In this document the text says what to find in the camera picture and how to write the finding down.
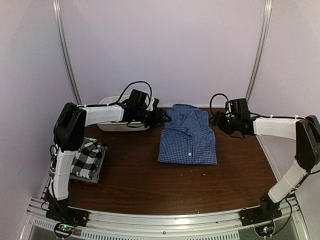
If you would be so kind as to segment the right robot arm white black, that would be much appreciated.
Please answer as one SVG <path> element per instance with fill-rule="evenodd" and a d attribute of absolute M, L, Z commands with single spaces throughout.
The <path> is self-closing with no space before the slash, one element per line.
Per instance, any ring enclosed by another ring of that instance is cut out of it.
<path fill-rule="evenodd" d="M 256 216 L 261 221 L 275 215 L 280 202 L 314 174 L 313 168 L 320 162 L 320 123 L 315 115 L 262 115 L 250 111 L 245 98 L 238 98 L 228 99 L 225 109 L 214 112 L 209 121 L 230 137 L 239 133 L 242 139 L 246 136 L 274 137 L 295 143 L 293 163 L 260 199 Z"/>

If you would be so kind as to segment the blue checked long sleeve shirt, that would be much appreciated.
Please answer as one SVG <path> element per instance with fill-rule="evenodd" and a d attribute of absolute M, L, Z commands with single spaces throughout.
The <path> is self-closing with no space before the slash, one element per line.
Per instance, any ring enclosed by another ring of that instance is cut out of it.
<path fill-rule="evenodd" d="M 175 104 L 166 113 L 171 121 L 165 123 L 161 132 L 158 161 L 216 166 L 216 137 L 208 112 L 188 104 Z"/>

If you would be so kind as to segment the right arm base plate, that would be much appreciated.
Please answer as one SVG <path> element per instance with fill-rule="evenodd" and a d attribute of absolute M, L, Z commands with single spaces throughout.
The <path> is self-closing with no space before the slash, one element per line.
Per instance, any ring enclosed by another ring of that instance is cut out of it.
<path fill-rule="evenodd" d="M 274 213 L 263 214 L 260 206 L 243 208 L 238 212 L 238 214 L 243 227 L 271 221 L 272 219 L 279 218 L 283 215 L 279 209 L 277 209 Z"/>

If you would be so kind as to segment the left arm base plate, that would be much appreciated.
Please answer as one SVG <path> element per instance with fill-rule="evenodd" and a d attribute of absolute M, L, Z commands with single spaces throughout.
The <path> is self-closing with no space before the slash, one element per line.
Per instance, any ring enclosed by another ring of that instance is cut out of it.
<path fill-rule="evenodd" d="M 75 208 L 67 208 L 67 213 L 62 213 L 58 208 L 54 209 L 52 206 L 48 207 L 46 217 L 48 219 L 62 222 L 71 226 L 86 227 L 89 219 L 89 212 L 86 210 L 80 210 Z"/>

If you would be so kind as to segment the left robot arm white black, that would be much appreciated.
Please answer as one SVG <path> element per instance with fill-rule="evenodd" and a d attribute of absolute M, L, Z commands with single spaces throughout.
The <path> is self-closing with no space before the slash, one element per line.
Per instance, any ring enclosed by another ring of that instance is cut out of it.
<path fill-rule="evenodd" d="M 133 89 L 126 100 L 118 98 L 108 104 L 65 104 L 53 128 L 53 142 L 57 151 L 53 155 L 49 174 L 51 177 L 47 201 L 49 212 L 61 222 L 72 218 L 68 207 L 69 178 L 73 158 L 81 147 L 87 126 L 101 123 L 140 122 L 145 128 L 154 129 L 172 119 L 162 108 L 159 99 Z"/>

